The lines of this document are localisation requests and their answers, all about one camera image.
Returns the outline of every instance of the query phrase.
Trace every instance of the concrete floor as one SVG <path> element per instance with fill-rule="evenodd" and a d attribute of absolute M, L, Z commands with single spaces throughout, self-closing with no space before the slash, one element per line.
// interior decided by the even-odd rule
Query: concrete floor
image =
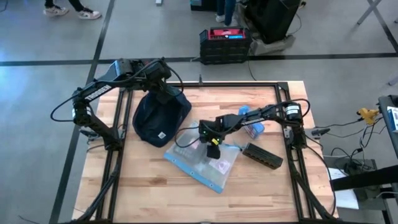
<path fill-rule="evenodd" d="M 109 0 L 82 0 L 105 17 Z M 67 1 L 58 4 L 69 6 Z M 91 68 L 96 75 L 108 65 L 93 67 L 98 37 L 104 17 L 81 21 L 71 11 L 61 18 L 42 14 L 43 0 L 13 0 L 0 13 L 0 220 L 26 223 L 21 215 L 38 223 L 48 223 L 58 183 L 71 139 L 73 125 L 50 120 L 51 110 L 66 100 L 78 86 L 84 86 Z M 291 49 L 278 54 L 364 54 L 394 53 L 379 20 L 372 13 L 361 26 L 355 23 L 369 6 L 365 0 L 307 0 L 299 10 L 302 29 Z M 379 12 L 395 39 L 398 39 L 398 1 L 383 0 Z M 196 57 L 198 34 L 217 26 L 211 12 L 191 12 L 189 1 L 165 0 L 156 7 L 148 0 L 115 0 L 100 59 L 147 57 Z M 297 28 L 294 19 L 290 31 Z M 88 60 L 68 62 L 67 60 Z M 37 64 L 54 65 L 11 66 Z M 86 63 L 69 65 L 69 63 Z M 198 62 L 169 63 L 183 80 L 251 80 L 248 65 L 210 65 Z M 398 87 L 386 83 L 398 75 L 398 57 L 263 60 L 250 62 L 258 80 L 303 80 L 307 87 L 317 125 L 345 123 L 357 119 L 359 108 L 375 108 L 381 95 L 398 94 Z M 56 115 L 70 118 L 71 105 Z M 362 124 L 335 128 L 348 134 Z M 351 152 L 358 137 L 336 139 L 325 136 L 324 154 L 339 146 Z M 85 160 L 86 139 L 80 136 L 60 222 L 72 215 Z M 398 164 L 387 133 L 375 135 L 365 157 L 378 167 Z M 389 202 L 397 216 L 396 205 Z M 379 211 L 338 209 L 347 221 L 384 223 Z"/>

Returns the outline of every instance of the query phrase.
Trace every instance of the wooden table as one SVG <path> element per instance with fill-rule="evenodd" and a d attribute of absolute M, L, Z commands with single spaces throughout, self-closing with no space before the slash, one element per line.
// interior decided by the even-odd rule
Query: wooden table
<path fill-rule="evenodd" d="M 303 82 L 289 82 L 289 88 L 292 99 L 307 98 Z M 214 120 L 222 114 L 237 113 L 242 105 L 260 108 L 276 102 L 275 90 L 270 87 L 186 88 L 184 93 L 192 104 L 192 110 L 181 128 L 189 126 L 194 120 Z M 144 94 L 142 91 L 134 92 L 132 114 Z M 117 98 L 118 90 L 113 90 L 99 100 L 97 116 L 108 126 L 113 122 Z M 302 108 L 304 111 L 307 109 L 305 102 Z M 314 127 L 311 112 L 304 117 L 304 123 L 305 128 Z M 141 141 L 134 132 L 131 121 L 129 124 L 114 222 L 297 221 L 279 124 L 264 122 L 265 133 L 255 141 L 243 129 L 227 136 L 225 143 L 232 143 L 232 139 L 238 144 L 253 142 L 285 161 L 280 168 L 272 170 L 240 154 L 222 194 L 210 190 L 163 159 L 164 152 L 173 141 L 163 148 L 156 148 Z M 102 142 L 94 142 L 91 146 L 99 144 Z M 318 145 L 311 141 L 308 144 L 322 154 Z M 303 154 L 310 187 L 321 204 L 331 211 L 333 194 L 325 166 L 313 152 L 304 150 Z M 81 211 L 78 209 L 86 210 L 99 192 L 105 158 L 106 151 L 103 147 L 87 153 L 73 218 L 79 217 Z M 304 212 L 308 214 L 306 203 L 302 200 Z M 108 211 L 107 204 L 106 200 L 104 217 Z"/>

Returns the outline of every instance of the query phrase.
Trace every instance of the white cable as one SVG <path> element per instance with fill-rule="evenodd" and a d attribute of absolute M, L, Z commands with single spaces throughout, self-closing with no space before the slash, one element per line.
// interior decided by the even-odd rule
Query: white cable
<path fill-rule="evenodd" d="M 380 197 L 382 194 L 398 194 L 398 192 L 381 192 L 375 198 Z"/>

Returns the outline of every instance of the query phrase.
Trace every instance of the person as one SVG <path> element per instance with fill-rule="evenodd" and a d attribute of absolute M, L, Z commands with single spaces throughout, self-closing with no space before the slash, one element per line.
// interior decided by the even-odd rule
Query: person
<path fill-rule="evenodd" d="M 80 19 L 98 19 L 101 17 L 100 12 L 88 9 L 80 3 L 80 0 L 69 0 L 69 3 L 75 8 Z M 53 0 L 45 0 L 44 7 L 43 13 L 49 17 L 63 16 L 69 12 L 69 9 L 55 5 Z"/>
<path fill-rule="evenodd" d="M 224 22 L 224 26 L 237 26 L 238 22 L 233 19 L 236 0 L 217 0 L 217 22 Z"/>

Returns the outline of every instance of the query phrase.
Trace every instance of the black metal frame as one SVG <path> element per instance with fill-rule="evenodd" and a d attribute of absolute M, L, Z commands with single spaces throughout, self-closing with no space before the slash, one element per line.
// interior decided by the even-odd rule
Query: black metal frame
<path fill-rule="evenodd" d="M 169 83 L 169 85 L 180 87 L 180 83 Z M 275 90 L 275 95 L 276 95 L 276 100 L 277 103 L 282 102 L 282 95 L 281 92 L 284 93 L 285 99 L 290 100 L 290 91 L 289 91 L 289 86 L 287 82 L 187 82 L 183 84 L 185 88 L 199 88 L 199 87 L 273 87 Z M 114 115 L 114 123 L 113 127 L 117 128 L 118 126 L 118 121 L 121 113 L 121 105 L 123 102 L 123 94 L 125 90 L 121 90 L 119 93 L 119 98 L 118 102 L 116 104 L 116 111 Z M 124 121 L 123 125 L 124 128 L 127 130 L 127 127 L 129 126 L 128 120 L 129 120 L 129 114 L 131 110 L 131 104 L 132 104 L 132 91 L 129 90 L 129 96 L 127 98 L 127 103 L 126 103 L 126 110 L 124 114 Z M 285 132 L 285 126 L 282 126 L 282 132 Z M 286 148 L 286 153 L 287 153 L 287 158 L 288 161 L 293 161 L 293 155 L 292 155 L 292 148 L 290 147 L 290 144 L 288 143 L 287 139 L 284 138 L 285 142 L 285 148 Z M 117 158 L 117 164 L 120 164 L 123 161 L 123 151 L 124 151 L 124 144 L 123 148 L 119 151 L 118 158 Z M 102 180 L 102 187 L 104 183 L 109 179 L 109 172 L 110 172 L 110 167 L 111 167 L 111 162 L 112 162 L 112 156 L 113 152 L 108 151 L 108 155 L 106 157 L 106 163 L 104 167 L 104 174 L 103 174 L 103 180 Z M 297 217 L 300 223 L 348 223 L 348 222 L 343 222 L 340 220 L 319 220 L 315 216 L 315 210 L 314 210 L 314 205 L 312 202 L 315 202 L 313 200 L 314 195 L 308 195 L 305 194 L 306 198 L 306 203 L 308 206 L 308 215 L 309 218 L 305 218 L 303 214 L 303 208 L 302 208 L 302 201 L 300 198 L 300 193 L 299 193 L 299 185 L 301 186 L 306 186 L 307 187 L 307 193 L 309 190 L 309 184 L 308 184 L 308 176 L 307 176 L 307 170 L 305 168 L 305 163 L 304 163 L 304 158 L 301 149 L 297 150 L 297 161 L 298 165 L 300 167 L 300 172 L 301 172 L 301 178 L 297 178 L 297 170 L 294 167 L 295 164 L 293 162 L 288 162 L 289 165 L 289 172 L 290 172 L 290 178 L 292 181 L 292 190 L 293 190 L 293 195 L 294 195 L 294 201 L 295 201 L 295 206 L 297 210 Z M 114 181 L 113 189 L 111 192 L 111 200 L 108 208 L 108 218 L 107 219 L 102 219 L 102 213 L 103 213 L 103 203 L 104 199 L 102 199 L 99 203 L 99 206 L 97 208 L 95 220 L 93 221 L 77 221 L 76 223 L 112 223 L 113 217 L 114 217 L 114 209 L 116 205 L 116 196 L 118 192 L 118 182 L 119 182 L 119 175 L 117 176 L 117 179 Z M 60 207 L 62 205 L 57 205 L 56 203 L 54 204 L 54 207 Z"/>

